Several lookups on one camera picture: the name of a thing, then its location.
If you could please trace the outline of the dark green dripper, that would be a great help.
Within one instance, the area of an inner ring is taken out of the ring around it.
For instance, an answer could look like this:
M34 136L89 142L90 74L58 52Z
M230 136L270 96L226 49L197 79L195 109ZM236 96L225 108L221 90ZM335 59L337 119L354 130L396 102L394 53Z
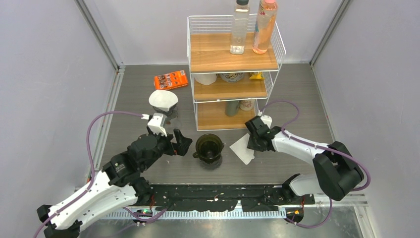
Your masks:
M193 157L198 158L215 158L219 155L222 155L222 150L224 148L224 143L222 140L215 134L204 134L200 136L195 144L195 152Z

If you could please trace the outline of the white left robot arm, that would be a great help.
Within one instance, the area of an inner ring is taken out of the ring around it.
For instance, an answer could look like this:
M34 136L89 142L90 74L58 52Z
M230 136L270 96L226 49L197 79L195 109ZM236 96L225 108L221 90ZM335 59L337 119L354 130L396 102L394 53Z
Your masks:
M110 212L135 204L147 205L152 189L142 172L163 155L185 156L193 143L179 129L173 134L150 130L111 158L90 182L56 205L37 209L47 238L77 238Z

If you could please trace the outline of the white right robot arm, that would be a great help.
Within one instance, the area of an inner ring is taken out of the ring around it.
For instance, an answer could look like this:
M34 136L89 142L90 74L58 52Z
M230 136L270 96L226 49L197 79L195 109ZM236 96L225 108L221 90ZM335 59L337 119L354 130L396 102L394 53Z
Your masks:
M316 143L282 127L269 127L267 116L255 116L245 126L249 131L247 149L285 153L313 166L315 173L295 174L282 184L283 198L288 203L316 193L340 201L365 179L364 172L341 142Z

